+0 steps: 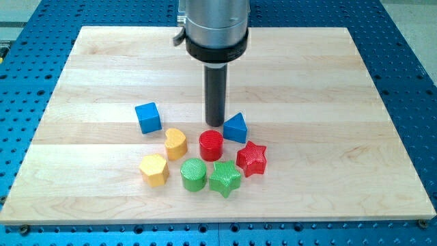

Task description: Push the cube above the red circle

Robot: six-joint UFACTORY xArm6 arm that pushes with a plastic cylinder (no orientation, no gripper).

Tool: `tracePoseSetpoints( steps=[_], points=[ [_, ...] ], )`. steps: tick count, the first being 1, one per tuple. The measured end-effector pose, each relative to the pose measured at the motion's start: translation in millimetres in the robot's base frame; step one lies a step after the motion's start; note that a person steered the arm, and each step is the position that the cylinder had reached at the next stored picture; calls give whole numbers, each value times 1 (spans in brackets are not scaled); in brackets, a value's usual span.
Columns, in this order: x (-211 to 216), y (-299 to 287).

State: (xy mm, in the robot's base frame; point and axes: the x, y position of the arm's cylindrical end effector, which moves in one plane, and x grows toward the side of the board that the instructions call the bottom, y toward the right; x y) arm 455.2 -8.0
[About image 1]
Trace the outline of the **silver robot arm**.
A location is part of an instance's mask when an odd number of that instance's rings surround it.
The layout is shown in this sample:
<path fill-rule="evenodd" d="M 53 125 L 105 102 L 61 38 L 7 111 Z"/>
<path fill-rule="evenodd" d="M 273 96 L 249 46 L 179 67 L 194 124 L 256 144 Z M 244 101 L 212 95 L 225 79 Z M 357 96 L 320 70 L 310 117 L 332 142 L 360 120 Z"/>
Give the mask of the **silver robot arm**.
<path fill-rule="evenodd" d="M 249 13 L 249 0 L 180 0 L 173 45 L 185 43 L 191 57 L 222 68 L 246 50 Z"/>

